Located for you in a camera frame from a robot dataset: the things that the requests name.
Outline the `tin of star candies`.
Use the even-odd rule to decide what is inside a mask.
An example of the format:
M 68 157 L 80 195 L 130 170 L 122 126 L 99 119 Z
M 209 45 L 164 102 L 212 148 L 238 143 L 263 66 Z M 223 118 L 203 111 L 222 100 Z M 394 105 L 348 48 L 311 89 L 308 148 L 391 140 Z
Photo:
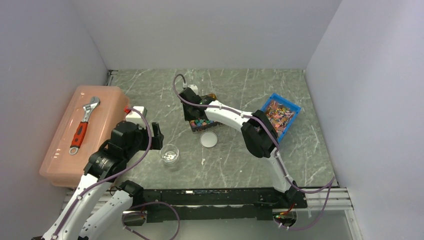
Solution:
M 213 100 L 217 100 L 217 96 L 214 93 L 210 93 L 207 95 L 203 95 L 200 96 L 201 99 L 213 99 Z M 196 97 L 194 97 L 194 93 L 184 97 L 184 99 L 188 102 L 193 102 L 197 99 Z M 191 113 L 189 110 L 193 110 L 191 105 L 186 105 L 185 103 L 183 103 L 183 113 L 184 113 L 184 120 L 188 122 L 188 125 L 191 129 L 191 131 L 193 133 L 200 133 L 203 131 L 206 131 L 208 129 L 211 129 L 213 127 L 217 127 L 222 125 L 222 123 L 214 121 L 214 120 L 210 120 L 210 119 L 206 119 L 206 118 L 197 118 L 197 119 L 190 119 L 189 120 L 189 113 Z

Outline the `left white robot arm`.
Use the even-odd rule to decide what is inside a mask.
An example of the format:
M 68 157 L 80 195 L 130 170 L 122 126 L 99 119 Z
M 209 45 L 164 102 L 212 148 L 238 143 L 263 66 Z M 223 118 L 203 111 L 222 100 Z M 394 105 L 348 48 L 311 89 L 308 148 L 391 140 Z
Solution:
M 96 240 L 127 209 L 137 210 L 144 203 L 144 189 L 126 180 L 117 187 L 117 195 L 93 213 L 102 195 L 112 187 L 116 178 L 130 170 L 129 160 L 139 151 L 161 150 L 164 135 L 160 125 L 141 127 L 121 121 L 93 153 L 70 201 L 54 224 L 38 240 Z

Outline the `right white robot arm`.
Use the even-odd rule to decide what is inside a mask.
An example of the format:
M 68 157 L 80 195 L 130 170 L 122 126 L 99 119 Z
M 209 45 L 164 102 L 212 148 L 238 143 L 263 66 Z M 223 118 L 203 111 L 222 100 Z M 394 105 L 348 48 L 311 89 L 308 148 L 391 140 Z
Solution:
M 278 134 L 263 111 L 241 111 L 214 98 L 200 97 L 189 87 L 176 94 L 183 105 L 187 121 L 201 118 L 222 123 L 239 131 L 247 150 L 263 160 L 263 165 L 271 177 L 273 191 L 270 199 L 264 193 L 260 193 L 259 200 L 255 202 L 256 206 L 307 208 L 305 194 L 298 189 L 281 159 Z

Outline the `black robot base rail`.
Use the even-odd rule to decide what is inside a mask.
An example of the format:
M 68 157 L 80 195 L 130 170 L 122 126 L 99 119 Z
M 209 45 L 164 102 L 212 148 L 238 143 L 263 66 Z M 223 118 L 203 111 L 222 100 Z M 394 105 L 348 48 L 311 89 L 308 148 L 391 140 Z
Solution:
M 146 214 L 147 223 L 172 220 L 256 219 L 270 221 L 278 210 L 307 208 L 304 193 L 291 187 L 145 189 L 126 180 L 112 187 L 133 197 L 130 211 Z

